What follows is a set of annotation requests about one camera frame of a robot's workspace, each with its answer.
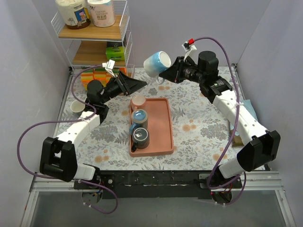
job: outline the blue mug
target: blue mug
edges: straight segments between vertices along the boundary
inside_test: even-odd
[[[143,67],[147,75],[156,77],[171,65],[170,57],[164,51],[159,51],[146,59]]]

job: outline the mug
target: mug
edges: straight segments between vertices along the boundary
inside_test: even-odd
[[[71,111],[77,116],[80,117],[83,110],[85,108],[85,104],[75,100],[71,103]]]
[[[148,115],[145,110],[137,109],[137,110],[133,111],[131,118],[132,118],[133,124],[136,124],[137,126],[147,129]]]
[[[137,149],[147,148],[150,144],[149,132],[145,128],[137,128],[132,133],[132,140],[132,152],[135,152]]]
[[[170,65],[170,57],[164,51],[154,53],[143,63],[144,70],[150,77],[157,77],[160,73],[167,70]]]
[[[146,105],[146,98],[144,96],[134,96],[131,99],[131,107],[134,111],[136,109],[144,109]]]

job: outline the cable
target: cable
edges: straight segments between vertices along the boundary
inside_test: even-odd
[[[238,91],[238,87],[237,87],[237,84],[236,84],[236,80],[235,80],[234,75],[233,75],[233,73],[232,73],[232,65],[231,65],[231,63],[230,63],[230,61],[229,61],[229,58],[228,58],[228,55],[227,55],[226,50],[225,50],[224,47],[219,43],[219,41],[217,41],[216,39],[214,39],[214,38],[212,38],[212,37],[208,37],[208,36],[206,36],[206,37],[200,37],[200,38],[194,39],[194,42],[196,42],[196,41],[198,41],[198,40],[202,40],[202,39],[210,39],[210,40],[214,41],[215,43],[217,43],[217,44],[220,46],[220,48],[222,49],[222,51],[223,51],[223,53],[224,53],[224,55],[225,55],[225,57],[226,57],[226,61],[227,61],[227,64],[228,64],[229,71],[230,71],[230,73],[231,73],[233,85],[234,85],[234,87],[235,87],[235,91],[236,91],[236,101],[237,101],[237,103],[239,103],[239,101],[240,101],[240,94],[239,94],[239,91]],[[210,175],[209,175],[209,177],[208,177],[208,179],[207,179],[207,187],[208,187],[209,189],[211,189],[211,190],[215,190],[215,189],[219,189],[219,188],[228,186],[229,184],[231,184],[232,182],[234,182],[235,180],[237,180],[237,179],[240,177],[240,175],[236,175],[233,179],[231,179],[229,182],[227,182],[227,183],[225,183],[225,184],[219,185],[219,186],[217,186],[217,187],[211,187],[211,186],[210,186],[210,181],[211,181],[211,179],[212,179],[212,177],[213,177],[213,175],[214,175],[214,172],[215,172],[215,170],[217,169],[218,165],[220,164],[221,160],[223,159],[225,153],[227,152],[227,149],[229,148],[229,146],[230,146],[230,144],[232,143],[232,140],[233,140],[233,138],[234,138],[234,136],[235,136],[236,129],[237,129],[237,126],[238,126],[238,121],[239,121],[239,112],[240,112],[240,106],[237,105],[237,106],[236,106],[236,120],[235,120],[235,123],[234,123],[234,128],[233,128],[233,131],[232,131],[232,135],[230,136],[230,138],[229,138],[229,140],[228,140],[228,142],[227,142],[227,144],[226,144],[226,146],[225,146],[225,148],[224,148],[224,150],[223,150],[221,156],[219,157],[218,161],[217,161],[216,164],[214,165],[214,167],[213,167],[213,169],[212,169],[212,171],[211,171],[211,173],[210,173]],[[243,190],[244,190],[244,187],[245,187],[245,184],[246,184],[246,174],[244,173],[244,183],[243,183],[243,187],[242,187],[241,192],[239,193],[239,195],[237,196],[236,199],[234,199],[233,201],[229,202],[228,204],[234,203],[234,202],[242,195]]]
[[[232,190],[232,183],[231,183],[231,188],[226,193],[231,192],[231,190]]]
[[[96,210],[98,210],[98,211],[100,211],[101,213],[104,213],[104,214],[111,214],[111,213],[115,212],[115,210],[118,208],[118,197],[117,197],[117,195],[116,195],[112,190],[110,190],[109,188],[104,187],[104,186],[102,186],[102,185],[100,185],[100,184],[96,184],[96,183],[92,183],[92,182],[84,181],[84,180],[80,180],[80,181],[81,181],[82,183],[86,183],[86,184],[90,184],[90,185],[93,185],[93,186],[97,186],[97,187],[99,187],[99,188],[102,188],[102,189],[105,189],[105,190],[109,191],[110,193],[112,193],[112,195],[114,196],[114,198],[115,198],[115,200],[116,200],[116,206],[115,206],[115,208],[114,208],[113,210],[111,210],[111,211],[102,210],[102,209],[100,209],[100,208],[97,207],[97,206],[94,206],[94,205],[91,205],[91,204],[85,202],[86,205],[88,205],[88,206],[90,206],[90,207],[92,207],[92,208],[94,208],[94,209],[96,209]]]
[[[28,172],[29,174],[31,174],[31,175],[33,175],[33,176],[36,176],[36,177],[46,178],[46,179],[55,179],[55,178],[53,178],[53,177],[51,177],[51,176],[40,175],[40,174],[34,173],[34,172],[32,172],[32,171],[30,171],[29,169],[26,168],[26,166],[23,164],[23,162],[22,162],[22,160],[21,160],[21,155],[20,155],[20,145],[21,145],[21,141],[22,141],[23,137],[25,136],[25,134],[26,134],[28,131],[30,131],[31,129],[33,129],[34,127],[37,127],[37,126],[39,126],[39,125],[43,125],[43,124],[52,124],[52,123],[74,123],[74,122],[81,122],[81,121],[83,121],[83,120],[88,120],[89,118],[93,117],[93,116],[96,114],[96,112],[97,112],[96,108],[95,108],[93,105],[91,105],[91,104],[89,104],[89,103],[86,103],[86,102],[83,102],[82,100],[80,100],[79,98],[77,98],[76,95],[75,95],[75,93],[74,93],[73,88],[74,88],[76,79],[77,79],[83,72],[86,72],[86,71],[88,71],[88,70],[91,70],[91,69],[94,69],[94,68],[98,68],[98,67],[102,67],[102,65],[95,65],[95,66],[89,67],[89,68],[87,68],[87,69],[84,69],[83,71],[81,71],[81,72],[79,72],[78,74],[76,74],[74,80],[73,80],[72,83],[71,83],[71,94],[72,94],[72,96],[73,96],[76,100],[78,100],[79,102],[81,102],[81,103],[83,103],[83,104],[85,104],[85,105],[90,106],[90,107],[94,110],[93,113],[92,113],[90,116],[85,117],[85,118],[83,118],[83,119],[77,119],[77,120],[46,121],[46,122],[36,123],[36,124],[34,124],[34,125],[28,127],[28,128],[21,134],[21,136],[20,136],[20,138],[19,138],[19,140],[18,140],[18,143],[17,143],[17,157],[18,157],[18,161],[19,161],[21,167],[22,167],[26,172]],[[110,190],[109,188],[104,187],[104,186],[102,186],[102,185],[99,185],[99,184],[91,183],[91,182],[84,181],[84,180],[81,180],[81,181],[82,181],[83,183],[91,184],[91,185],[94,185],[94,186],[98,186],[98,187],[100,187],[100,188],[103,188],[103,189],[105,189],[105,190],[108,190],[110,193],[112,193],[112,194],[114,195],[114,197],[115,197],[115,199],[116,199],[116,206],[115,206],[115,208],[114,208],[112,211],[110,211],[110,212],[108,212],[108,211],[103,211],[103,210],[99,209],[98,207],[95,207],[95,206],[89,204],[92,208],[94,208],[94,209],[96,209],[96,210],[98,210],[98,211],[100,211],[100,212],[102,212],[102,213],[105,213],[105,214],[111,214],[111,213],[113,213],[113,212],[117,209],[117,207],[118,207],[118,197],[117,197],[117,195],[116,195],[112,190]]]
[[[227,200],[227,198],[225,197],[224,193],[219,193],[220,197],[226,202],[229,203],[229,201]]]

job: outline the shelf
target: shelf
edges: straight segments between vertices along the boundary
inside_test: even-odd
[[[116,15],[116,22],[110,27],[97,27],[91,24],[82,29],[69,29],[66,25],[59,33],[62,39],[81,39],[81,40],[122,40],[120,31],[120,21],[122,16]]]
[[[106,42],[82,41],[72,61],[74,66],[92,66],[107,62]],[[125,67],[125,61],[116,61],[115,67]]]

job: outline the tray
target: tray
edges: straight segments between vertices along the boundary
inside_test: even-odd
[[[132,152],[132,136],[130,136],[129,154],[131,157],[145,157],[157,155],[171,155],[174,153],[174,140],[172,134],[172,121],[169,101],[167,98],[146,98],[144,110],[148,115],[148,132],[150,144],[145,149]]]

